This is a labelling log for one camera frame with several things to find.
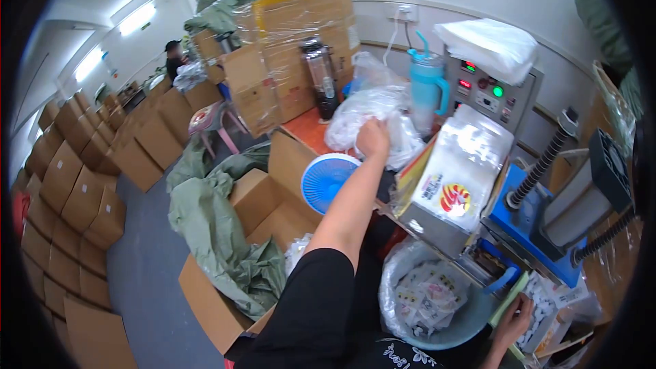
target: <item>control panel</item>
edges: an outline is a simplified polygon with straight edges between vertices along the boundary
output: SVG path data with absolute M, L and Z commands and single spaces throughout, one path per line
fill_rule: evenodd
M 524 120 L 533 109 L 544 74 L 535 65 L 518 86 L 509 86 L 490 77 L 474 63 L 446 57 L 445 79 L 451 89 L 447 117 L 462 104 L 495 120 L 518 135 Z

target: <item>hand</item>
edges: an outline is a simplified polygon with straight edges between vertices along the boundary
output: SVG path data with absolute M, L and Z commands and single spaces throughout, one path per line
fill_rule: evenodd
M 524 293 L 517 295 L 498 322 L 493 347 L 503 349 L 505 352 L 528 330 L 532 313 L 533 300 Z
M 357 134 L 356 146 L 368 159 L 375 156 L 387 160 L 390 153 L 390 133 L 387 124 L 379 119 L 367 120 Z

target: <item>person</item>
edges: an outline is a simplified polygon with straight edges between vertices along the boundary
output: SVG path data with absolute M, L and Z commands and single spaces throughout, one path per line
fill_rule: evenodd
M 171 40 L 166 44 L 166 70 L 168 72 L 168 77 L 170 82 L 173 85 L 173 80 L 175 80 L 178 75 L 178 67 L 187 64 L 189 58 L 182 55 L 182 46 L 177 40 Z
M 269 321 L 237 360 L 236 369 L 445 366 L 438 362 L 439 354 L 424 352 L 381 331 L 380 271 L 377 281 L 361 279 L 367 261 L 361 245 L 389 141 L 386 125 L 377 119 L 368 120 L 360 129 L 356 144 L 365 161 L 335 196 Z M 506 349 L 528 329 L 532 310 L 533 302 L 525 295 L 514 299 L 497 326 L 482 369 L 498 367 Z M 473 353 L 477 354 L 482 355 L 480 348 Z M 463 362 L 470 358 L 465 355 L 472 353 L 461 353 Z M 465 368 L 459 365 L 461 361 L 456 359 L 456 367 Z

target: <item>blue fan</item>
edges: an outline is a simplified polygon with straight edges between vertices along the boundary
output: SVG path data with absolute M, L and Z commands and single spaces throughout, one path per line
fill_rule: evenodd
M 300 190 L 307 205 L 324 215 L 334 196 L 360 164 L 350 155 L 337 152 L 312 160 L 300 179 Z

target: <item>logo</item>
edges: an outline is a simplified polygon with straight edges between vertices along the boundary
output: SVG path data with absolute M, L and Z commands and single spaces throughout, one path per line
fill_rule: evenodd
M 442 186 L 439 193 L 439 205 L 446 212 L 462 216 L 469 210 L 472 198 L 469 191 L 460 184 L 452 183 Z

